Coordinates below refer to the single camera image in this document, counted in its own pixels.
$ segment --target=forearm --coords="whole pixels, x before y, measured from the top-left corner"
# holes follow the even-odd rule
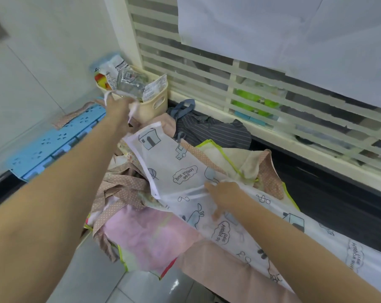
[[[104,118],[0,206],[1,302],[44,302],[51,294],[79,243],[119,137],[117,125]],[[20,291],[5,293],[7,279]]]
[[[247,194],[230,211],[302,302],[381,302],[381,293],[341,260]]]

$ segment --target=beige plastic basket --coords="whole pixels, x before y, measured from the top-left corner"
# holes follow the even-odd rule
[[[149,78],[150,82],[155,81],[159,78],[157,74],[153,74],[151,72],[139,69],[137,67],[131,66],[135,71],[145,73]],[[97,87],[105,93],[107,90],[105,88],[100,87],[97,84]],[[147,121],[155,118],[156,116],[162,115],[168,109],[168,85],[155,97],[147,102],[140,103],[137,112],[134,114],[134,119],[136,119],[140,123],[146,123]]]

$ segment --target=person's left arm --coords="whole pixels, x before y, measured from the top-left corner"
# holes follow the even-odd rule
[[[62,278],[118,141],[129,98],[72,150],[0,206],[0,303],[44,303]]]

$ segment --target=person's right arm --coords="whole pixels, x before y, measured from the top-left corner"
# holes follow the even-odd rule
[[[381,293],[344,262],[244,193],[236,183],[205,187],[242,224],[303,303],[381,303]]]

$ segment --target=hand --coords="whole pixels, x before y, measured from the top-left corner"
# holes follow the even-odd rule
[[[134,99],[128,96],[115,100],[111,93],[107,98],[105,120],[117,130],[119,139],[130,131],[128,124],[130,112],[129,104],[133,102]]]
[[[213,213],[213,220],[216,221],[225,211],[231,211],[242,198],[243,191],[235,182],[221,182],[213,185],[209,182],[204,184],[214,203],[217,205]]]

